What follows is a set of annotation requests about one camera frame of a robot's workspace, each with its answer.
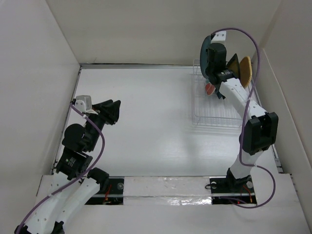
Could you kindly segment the grey-green round plate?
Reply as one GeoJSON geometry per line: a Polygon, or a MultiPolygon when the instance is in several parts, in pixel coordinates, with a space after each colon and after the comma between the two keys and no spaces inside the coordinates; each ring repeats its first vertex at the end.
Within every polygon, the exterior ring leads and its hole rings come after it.
{"type": "Polygon", "coordinates": [[[201,46],[200,49],[200,59],[199,59],[199,63],[200,63],[200,70],[201,73],[203,75],[203,77],[205,79],[208,79],[208,76],[206,74],[206,68],[207,68],[207,59],[208,59],[208,55],[207,55],[207,49],[209,48],[210,44],[211,44],[211,35],[207,36],[201,46]]]}

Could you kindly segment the black yellow square plate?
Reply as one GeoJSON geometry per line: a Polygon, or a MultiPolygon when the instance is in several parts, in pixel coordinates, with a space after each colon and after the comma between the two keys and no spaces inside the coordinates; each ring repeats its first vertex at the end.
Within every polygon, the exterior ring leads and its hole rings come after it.
{"type": "Polygon", "coordinates": [[[234,76],[240,79],[240,65],[237,54],[234,54],[226,65],[226,68],[234,73],[234,76]]]}

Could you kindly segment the red teal floral plate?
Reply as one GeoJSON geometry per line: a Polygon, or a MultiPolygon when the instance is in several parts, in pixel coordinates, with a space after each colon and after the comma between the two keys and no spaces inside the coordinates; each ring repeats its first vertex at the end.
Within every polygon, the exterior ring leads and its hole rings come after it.
{"type": "Polygon", "coordinates": [[[205,92],[208,96],[212,95],[215,92],[215,86],[211,83],[205,85],[205,92]]]}

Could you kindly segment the dark blue leaf plate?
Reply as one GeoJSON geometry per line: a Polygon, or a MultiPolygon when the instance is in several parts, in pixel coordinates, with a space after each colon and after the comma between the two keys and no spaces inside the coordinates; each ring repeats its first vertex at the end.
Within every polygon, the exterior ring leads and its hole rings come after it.
{"type": "Polygon", "coordinates": [[[215,86],[215,94],[217,95],[219,99],[225,99],[226,97],[220,93],[219,88],[220,88],[219,86],[215,86]]]}

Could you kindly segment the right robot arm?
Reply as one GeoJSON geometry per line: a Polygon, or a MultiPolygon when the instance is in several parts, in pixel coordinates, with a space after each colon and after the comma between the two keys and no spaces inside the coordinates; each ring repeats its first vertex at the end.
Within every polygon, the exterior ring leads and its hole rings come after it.
{"type": "Polygon", "coordinates": [[[219,94],[235,108],[242,118],[240,149],[234,164],[228,169],[225,186],[236,192],[251,174],[260,155],[275,143],[278,115],[267,112],[252,97],[247,87],[252,79],[249,57],[232,56],[226,61],[227,50],[222,43],[204,43],[200,51],[200,69],[207,80],[206,93],[219,94]]]}

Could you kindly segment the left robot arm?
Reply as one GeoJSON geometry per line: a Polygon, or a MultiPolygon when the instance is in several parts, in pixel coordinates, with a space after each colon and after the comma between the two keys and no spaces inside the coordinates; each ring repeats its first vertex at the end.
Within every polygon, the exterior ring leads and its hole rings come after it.
{"type": "Polygon", "coordinates": [[[16,227],[16,234],[63,234],[66,224],[96,193],[109,193],[109,174],[95,167],[105,138],[102,129],[119,119],[121,101],[92,104],[90,96],[77,96],[70,108],[86,122],[69,125],[64,132],[63,153],[58,160],[48,194],[16,227]]]}

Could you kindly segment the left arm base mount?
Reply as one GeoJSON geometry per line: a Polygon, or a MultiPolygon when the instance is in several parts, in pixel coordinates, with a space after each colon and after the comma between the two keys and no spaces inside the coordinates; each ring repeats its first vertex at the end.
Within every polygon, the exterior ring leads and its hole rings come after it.
{"type": "Polygon", "coordinates": [[[109,176],[105,171],[94,167],[87,177],[99,182],[100,189],[86,205],[123,205],[124,177],[109,176]]]}

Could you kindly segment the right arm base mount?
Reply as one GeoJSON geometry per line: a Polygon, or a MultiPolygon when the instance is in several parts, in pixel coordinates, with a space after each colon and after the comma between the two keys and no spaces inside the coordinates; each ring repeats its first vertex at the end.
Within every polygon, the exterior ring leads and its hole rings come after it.
{"type": "Polygon", "coordinates": [[[257,204],[252,177],[235,179],[228,169],[226,176],[211,177],[206,190],[212,194],[213,205],[257,204]]]}

